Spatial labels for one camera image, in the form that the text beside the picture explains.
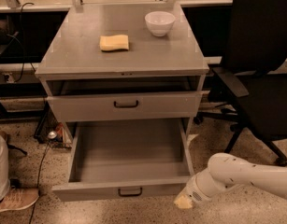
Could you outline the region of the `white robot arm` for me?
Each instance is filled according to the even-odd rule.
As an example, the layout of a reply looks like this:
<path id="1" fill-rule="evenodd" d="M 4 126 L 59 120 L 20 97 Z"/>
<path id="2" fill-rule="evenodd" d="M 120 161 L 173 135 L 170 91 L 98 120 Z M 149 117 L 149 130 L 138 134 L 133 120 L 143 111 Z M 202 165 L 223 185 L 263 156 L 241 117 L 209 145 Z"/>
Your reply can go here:
<path id="1" fill-rule="evenodd" d="M 240 186 L 254 186 L 287 200 L 287 167 L 255 164 L 231 154 L 217 153 L 209 158 L 206 169 L 188 180 L 174 205 L 190 209 Z"/>

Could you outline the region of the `white and yellow gripper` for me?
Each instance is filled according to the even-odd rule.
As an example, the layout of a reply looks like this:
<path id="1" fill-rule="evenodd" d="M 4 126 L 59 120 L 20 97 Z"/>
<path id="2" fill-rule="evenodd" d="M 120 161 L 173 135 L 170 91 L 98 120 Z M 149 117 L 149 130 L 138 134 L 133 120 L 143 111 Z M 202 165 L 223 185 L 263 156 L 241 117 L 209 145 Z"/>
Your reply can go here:
<path id="1" fill-rule="evenodd" d="M 196 204 L 210 201 L 197 186 L 196 176 L 193 176 L 186 184 L 185 188 L 174 199 L 174 205 L 179 209 L 190 209 Z"/>

